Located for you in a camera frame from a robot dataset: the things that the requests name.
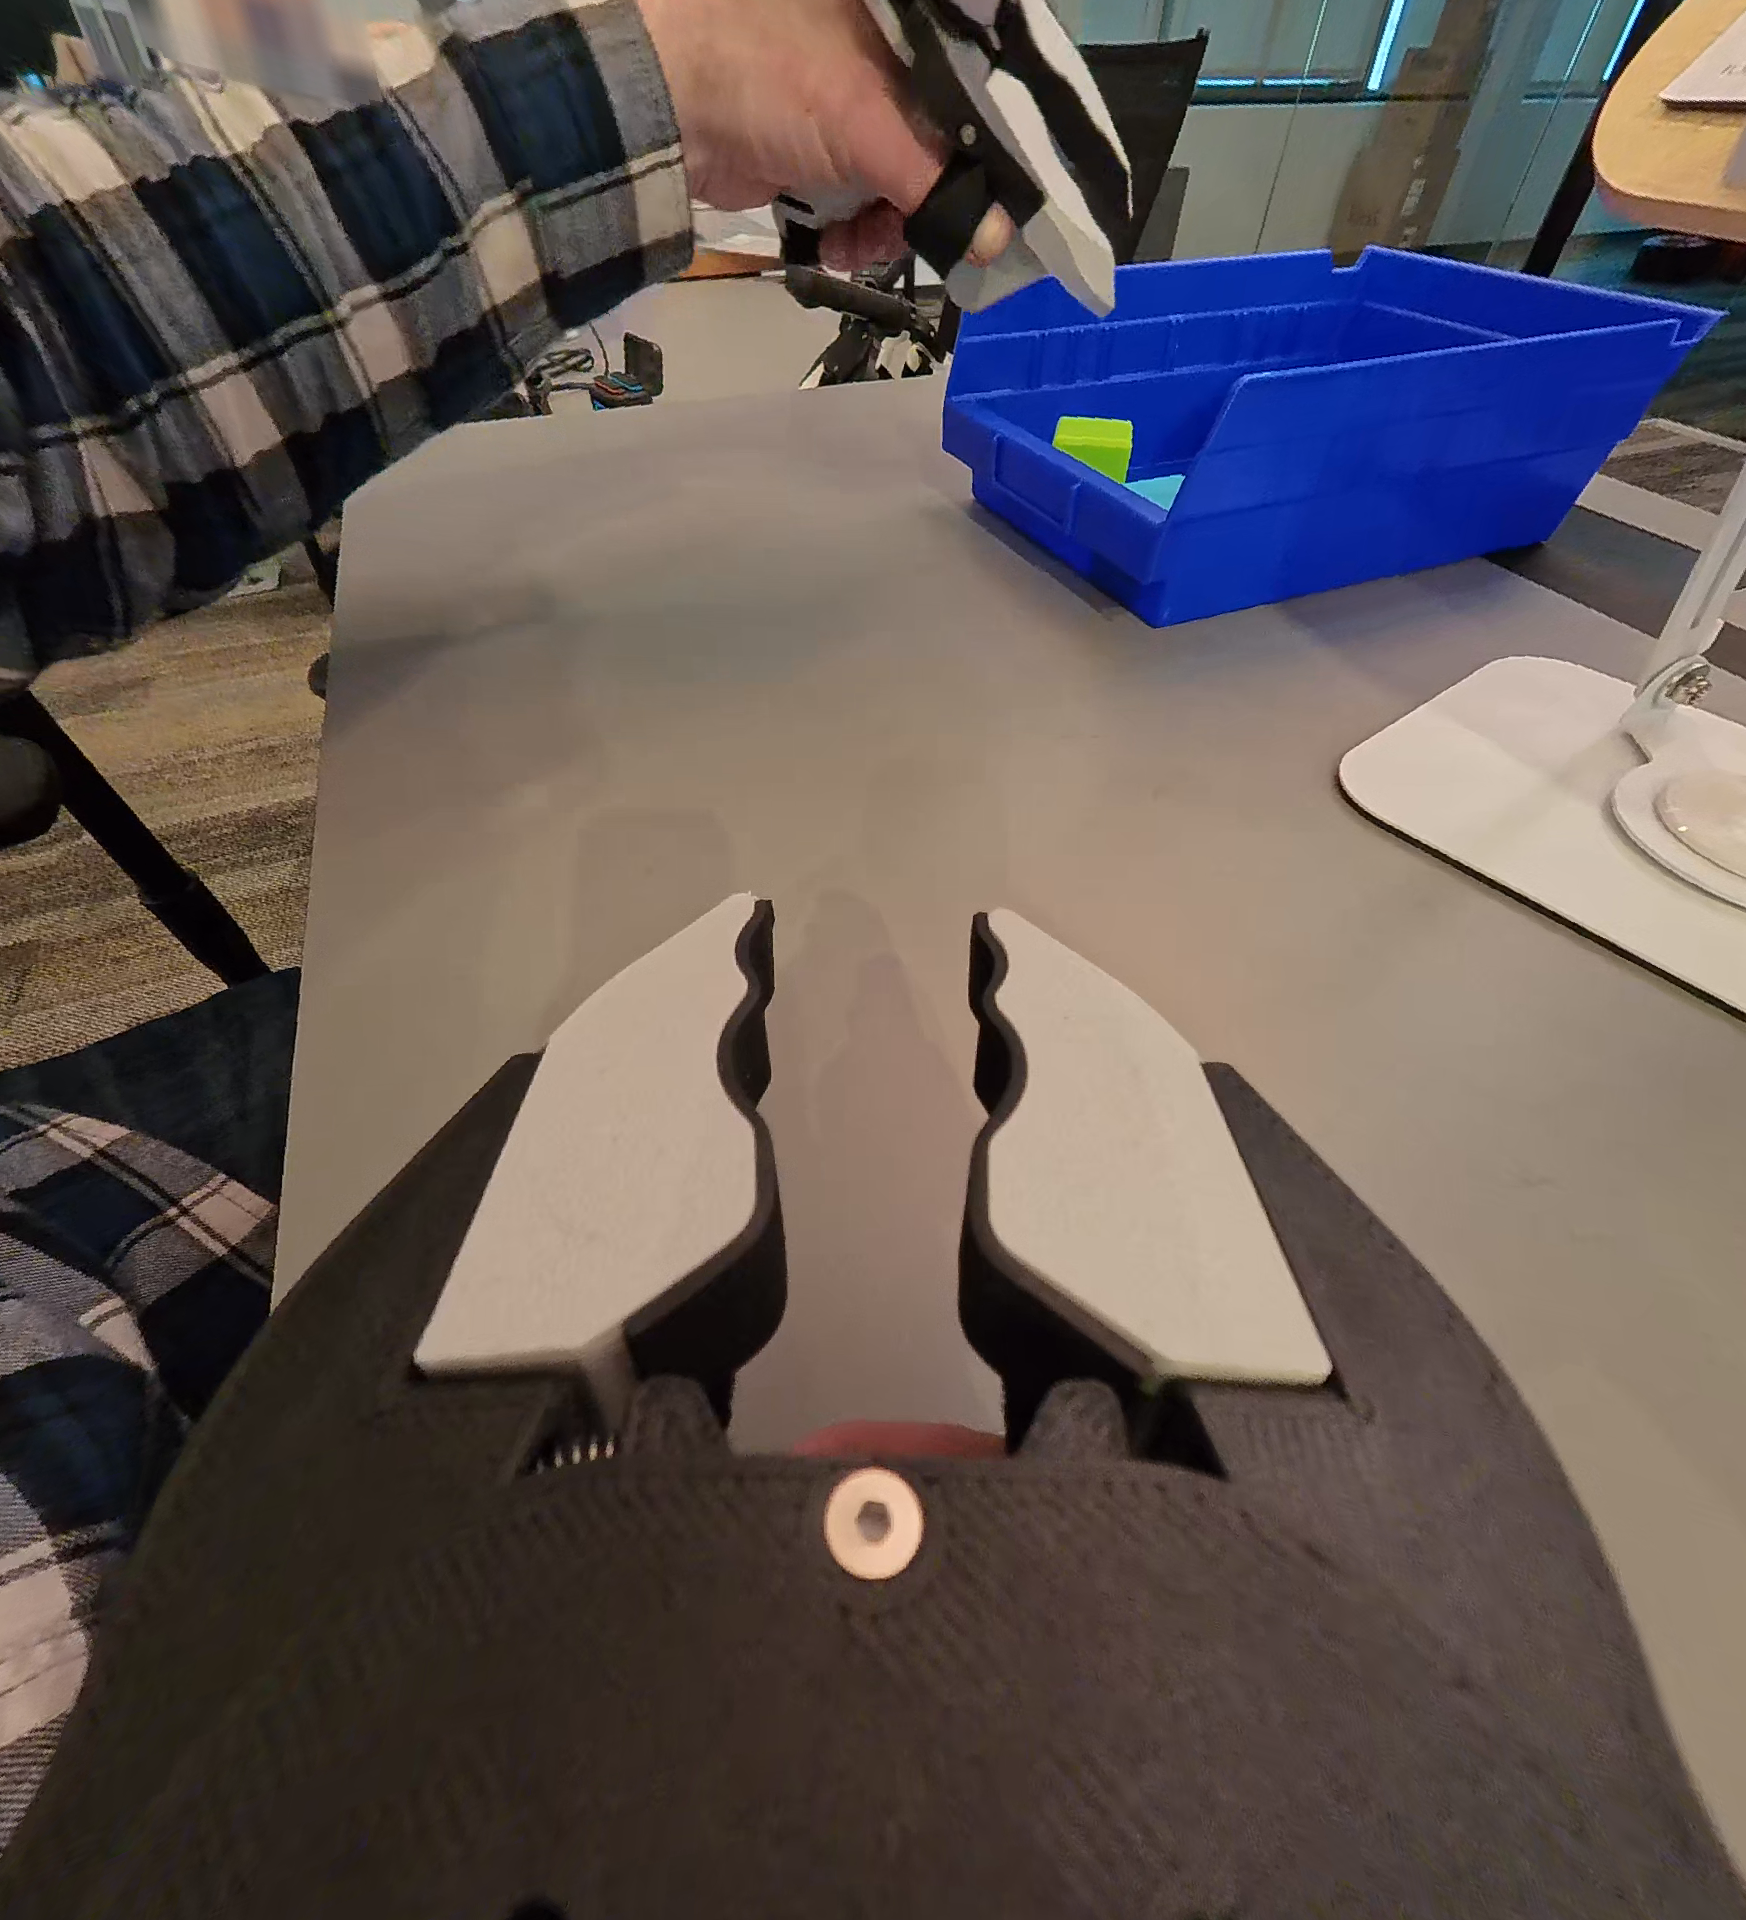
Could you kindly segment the grey table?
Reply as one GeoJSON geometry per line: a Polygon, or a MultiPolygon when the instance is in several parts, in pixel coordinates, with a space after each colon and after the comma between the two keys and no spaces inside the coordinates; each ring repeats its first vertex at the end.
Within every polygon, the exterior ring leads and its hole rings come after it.
{"type": "Polygon", "coordinates": [[[688,404],[797,392],[840,322],[797,304],[776,276],[737,276],[646,287],[595,334],[617,370],[628,334],[657,346],[661,402],[688,404]]]}

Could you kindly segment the blue plastic bin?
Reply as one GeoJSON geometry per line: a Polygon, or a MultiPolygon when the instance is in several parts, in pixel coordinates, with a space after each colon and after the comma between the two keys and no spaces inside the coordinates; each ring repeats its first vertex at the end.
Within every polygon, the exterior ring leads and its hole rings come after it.
{"type": "Polygon", "coordinates": [[[1379,247],[1133,263],[1105,320],[1054,280],[966,317],[942,445],[1162,627],[1549,540],[1718,320],[1379,247]],[[1172,508],[1054,450],[1063,414],[1131,420],[1172,508]]]}

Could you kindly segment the white stand with wooden board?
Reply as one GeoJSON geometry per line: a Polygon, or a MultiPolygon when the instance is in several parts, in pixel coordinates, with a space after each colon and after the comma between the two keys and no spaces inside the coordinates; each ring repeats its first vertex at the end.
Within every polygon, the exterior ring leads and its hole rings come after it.
{"type": "MultiPolygon", "coordinates": [[[[1746,5],[1680,5],[1617,77],[1590,144],[1605,203],[1746,244],[1746,111],[1658,94],[1746,5]]],[[[1746,571],[1746,463],[1638,683],[1493,659],[1347,752],[1343,797],[1746,1020],[1746,726],[1702,708],[1746,571]]]]}

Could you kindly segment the person's left forearm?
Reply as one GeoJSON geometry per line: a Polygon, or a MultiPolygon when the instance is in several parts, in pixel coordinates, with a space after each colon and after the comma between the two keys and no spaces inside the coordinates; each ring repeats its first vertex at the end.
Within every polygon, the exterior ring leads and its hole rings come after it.
{"type": "Polygon", "coordinates": [[[370,33],[379,93],[253,153],[308,293],[267,406],[354,486],[507,397],[692,254],[674,103],[636,5],[456,5],[370,33]]]}

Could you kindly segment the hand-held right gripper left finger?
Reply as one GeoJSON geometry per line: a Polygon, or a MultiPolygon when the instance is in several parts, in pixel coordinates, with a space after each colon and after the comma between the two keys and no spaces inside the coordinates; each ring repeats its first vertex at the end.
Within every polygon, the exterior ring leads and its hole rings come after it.
{"type": "Polygon", "coordinates": [[[788,1300],[771,1082],[773,903],[730,894],[548,1036],[413,1362],[556,1377],[594,1427],[692,1381],[718,1427],[788,1300]]]}

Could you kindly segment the person's plaid shirt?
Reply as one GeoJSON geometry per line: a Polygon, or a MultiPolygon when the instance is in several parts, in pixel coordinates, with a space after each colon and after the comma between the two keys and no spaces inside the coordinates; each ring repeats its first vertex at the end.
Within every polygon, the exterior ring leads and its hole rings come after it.
{"type": "MultiPolygon", "coordinates": [[[[0,91],[0,694],[210,603],[375,478],[331,488],[267,406],[308,293],[236,83],[0,91]]],[[[133,1095],[159,1021],[0,1076],[0,1856],[86,1679],[100,1599],[262,1328],[282,1023],[196,1010],[204,1060],[133,1095]]]]}

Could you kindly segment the person's left hand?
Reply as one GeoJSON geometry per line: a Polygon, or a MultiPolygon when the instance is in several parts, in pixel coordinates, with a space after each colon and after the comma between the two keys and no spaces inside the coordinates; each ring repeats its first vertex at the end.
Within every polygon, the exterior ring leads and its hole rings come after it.
{"type": "Polygon", "coordinates": [[[904,251],[902,221],[948,159],[904,73],[860,2],[644,2],[692,197],[746,211],[780,196],[844,196],[858,211],[822,230],[836,273],[904,251]]]}

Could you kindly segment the grey desk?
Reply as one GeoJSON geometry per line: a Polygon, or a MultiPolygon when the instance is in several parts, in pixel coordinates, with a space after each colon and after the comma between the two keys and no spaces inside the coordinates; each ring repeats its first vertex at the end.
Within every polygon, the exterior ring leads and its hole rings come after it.
{"type": "Polygon", "coordinates": [[[971,505],[922,391],[460,429],[352,505],[278,1284],[508,1056],[775,900],[788,1313],[752,1448],[994,1427],[955,1316],[971,914],[1231,1064],[1466,1311],[1746,1874],[1746,1023],[1349,809],[1491,659],[1641,634],[1493,562],[1153,630],[971,505]]]}

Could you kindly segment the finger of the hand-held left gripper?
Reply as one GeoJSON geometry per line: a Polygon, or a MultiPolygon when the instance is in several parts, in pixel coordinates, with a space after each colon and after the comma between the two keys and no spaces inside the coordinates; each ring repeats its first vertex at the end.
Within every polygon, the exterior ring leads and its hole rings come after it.
{"type": "Polygon", "coordinates": [[[1044,2],[872,7],[948,157],[904,240],[963,314],[1052,278],[1114,308],[1116,129],[1044,2]]]}
{"type": "Polygon", "coordinates": [[[1133,175],[1086,60],[1044,2],[963,5],[976,103],[1034,194],[1022,227],[1047,269],[1112,269],[1133,215],[1133,175]]]}

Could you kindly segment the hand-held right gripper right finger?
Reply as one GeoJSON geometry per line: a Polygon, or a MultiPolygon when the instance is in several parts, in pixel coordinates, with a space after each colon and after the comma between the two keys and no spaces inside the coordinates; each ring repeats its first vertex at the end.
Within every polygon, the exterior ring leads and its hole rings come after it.
{"type": "Polygon", "coordinates": [[[974,916],[981,1128],[957,1313],[1008,1449],[1100,1396],[1119,1449],[1221,1449],[1221,1421],[1335,1415],[1335,1369],[1197,1047],[1008,909],[974,916]]]}

